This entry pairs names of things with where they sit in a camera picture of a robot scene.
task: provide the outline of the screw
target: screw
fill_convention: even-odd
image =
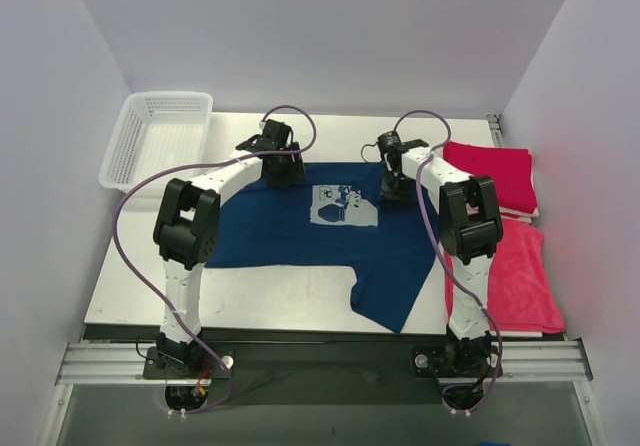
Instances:
[[[227,369],[233,368],[233,358],[231,356],[225,355],[220,359],[222,359],[222,362],[227,367]]]
[[[429,365],[429,358],[427,358],[426,354],[419,354],[416,356],[414,362],[419,369],[424,369]]]

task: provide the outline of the black mounting plate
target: black mounting plate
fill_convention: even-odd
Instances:
[[[220,345],[213,345],[211,347],[218,356],[230,356],[231,359],[234,359],[235,350],[232,347]],[[162,363],[162,361],[158,363],[158,349],[155,346],[150,347],[147,350],[147,360],[144,362],[142,377],[144,379],[197,379],[204,372],[203,366],[202,369],[197,370],[192,374],[181,375],[169,366],[158,367],[158,365]],[[219,364],[213,364],[211,366],[211,372],[205,377],[205,379],[228,379],[228,376]]]

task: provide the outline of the table surface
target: table surface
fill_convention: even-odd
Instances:
[[[238,143],[257,131],[260,118],[259,114],[213,113],[205,160],[226,159]],[[276,114],[273,118],[292,126],[301,145],[310,140],[304,117]],[[396,118],[319,115],[314,120],[318,139],[304,155],[305,162],[362,161],[362,145],[389,131]],[[450,124],[454,141],[493,146],[487,121],[451,120]],[[424,118],[405,120],[399,132],[404,140],[422,138],[429,144],[446,136],[439,121]],[[365,157],[377,160],[374,148],[366,149]],[[162,260],[152,240],[158,205],[159,198],[132,198],[121,215],[119,230],[133,263],[164,290]],[[351,310],[354,283],[353,270],[344,266],[205,269],[200,319],[203,327],[389,332]],[[111,241],[85,323],[159,325],[163,314],[164,304],[129,271]],[[443,334],[446,320],[444,272],[436,261],[402,332]]]

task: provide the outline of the stack of folded towels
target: stack of folded towels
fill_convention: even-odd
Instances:
[[[491,176],[503,217],[530,223],[531,218],[538,216],[533,160],[526,149],[482,148],[450,142],[444,147],[443,157],[474,176]]]
[[[498,326],[503,331],[563,331],[562,313],[542,262],[543,235],[531,224],[523,224],[538,216],[529,151],[451,142],[444,147],[443,157],[474,176],[491,176],[496,186],[504,238],[498,243],[489,271],[488,309]],[[450,314],[453,283],[448,277],[445,283]]]

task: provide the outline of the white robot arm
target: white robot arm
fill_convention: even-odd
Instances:
[[[249,151],[235,151],[231,159],[240,158],[249,154]],[[215,169],[191,180],[191,188],[200,191],[215,191],[218,194],[216,208],[222,207],[231,197],[245,186],[262,178],[262,159],[253,157],[239,160],[225,168]],[[204,254],[210,254],[215,246],[215,239],[209,237],[204,240]],[[176,307],[178,315],[195,334],[199,334],[201,328],[198,304],[200,302],[200,282],[204,262],[195,264],[187,269],[185,264],[178,260],[166,259],[164,261],[164,274],[166,280],[166,295]],[[191,337],[176,322],[173,313],[165,307],[164,319],[160,327],[160,333],[168,340],[175,343],[191,342]]]
[[[391,202],[408,201],[418,169],[433,154],[432,149],[421,140],[403,143],[395,131],[378,137],[377,145],[387,165],[383,196]],[[452,257],[456,279],[486,308],[489,268],[503,236],[493,181],[460,171],[434,155],[420,182],[435,199],[441,243]],[[468,214],[467,204],[477,212]],[[488,337],[489,324],[481,307],[459,288],[454,288],[449,329],[459,340]]]
[[[222,205],[262,178],[273,188],[305,179],[300,146],[289,143],[291,128],[273,120],[267,120],[261,127],[261,134],[237,146],[226,167],[191,181],[173,179],[167,184],[153,232],[164,260],[166,296],[175,307],[175,311],[165,308],[156,341],[161,368],[168,363],[175,370],[189,373],[201,367],[202,351],[174,313],[194,334],[200,334],[200,282],[204,264],[216,246]],[[279,154],[260,156],[268,151]]]

